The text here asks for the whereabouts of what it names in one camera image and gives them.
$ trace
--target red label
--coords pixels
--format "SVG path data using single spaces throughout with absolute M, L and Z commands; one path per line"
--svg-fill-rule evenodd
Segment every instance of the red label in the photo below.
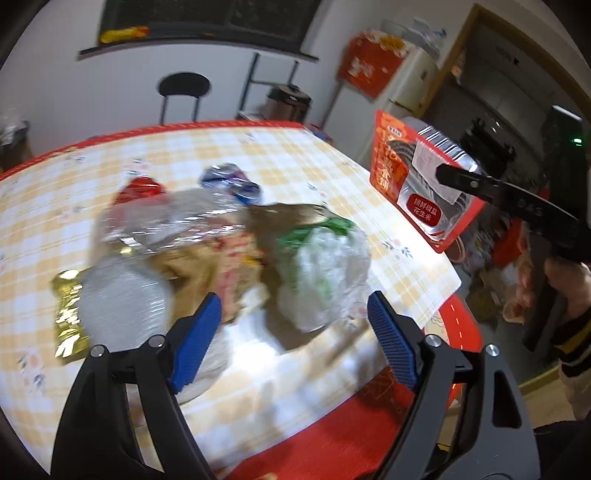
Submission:
M 428 226 L 436 226 L 441 219 L 441 209 L 431 200 L 413 193 L 407 202 L 407 209 Z

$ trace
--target checkered tablecloth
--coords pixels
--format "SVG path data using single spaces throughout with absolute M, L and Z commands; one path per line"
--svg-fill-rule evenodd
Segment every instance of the checkered tablecloth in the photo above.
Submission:
M 182 190 L 195 187 L 204 168 L 222 162 L 236 163 L 259 183 L 265 203 L 324 203 L 356 222 L 371 245 L 371 288 L 421 327 L 458 288 L 445 255 L 437 255 L 372 188 L 366 170 L 293 125 L 155 127 L 39 158 L 0 177 L 0 406 L 46 469 L 82 363 L 54 358 L 51 279 L 90 266 L 95 220 L 134 175 L 147 173 L 169 190 Z M 182 406 L 214 468 L 314 423 L 385 366 L 364 322 L 337 322 L 296 346 L 280 341 L 281 332 L 271 333 L 265 322 L 265 312 L 256 310 L 226 327 L 230 367 L 209 391 Z M 158 466 L 142 419 L 137 436 L 147 463 Z

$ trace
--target dark window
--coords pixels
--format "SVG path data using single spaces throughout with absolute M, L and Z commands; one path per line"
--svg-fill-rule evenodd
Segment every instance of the dark window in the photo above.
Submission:
M 148 38 L 209 38 L 299 53 L 320 0 L 107 0 L 105 30 L 147 26 Z

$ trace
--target black chair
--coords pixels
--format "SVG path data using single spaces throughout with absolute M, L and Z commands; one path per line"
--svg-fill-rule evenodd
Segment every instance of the black chair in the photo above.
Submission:
M 207 78 L 198 73 L 180 72 L 173 73 L 158 84 L 158 92 L 164 97 L 162 102 L 162 111 L 160 112 L 160 125 L 164 125 L 164 114 L 168 105 L 170 95 L 187 95 L 195 98 L 195 108 L 193 109 L 193 122 L 197 120 L 197 111 L 199 110 L 199 100 L 206 95 L 211 88 L 211 83 Z

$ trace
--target refrigerator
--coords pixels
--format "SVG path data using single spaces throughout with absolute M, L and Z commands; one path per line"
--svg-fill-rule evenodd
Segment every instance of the refrigerator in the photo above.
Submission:
M 333 138 L 338 150 L 369 169 L 376 111 L 383 110 L 397 118 L 412 115 L 437 72 L 435 61 L 416 47 L 376 99 L 366 96 L 348 82 L 342 82 L 324 123 L 324 132 Z

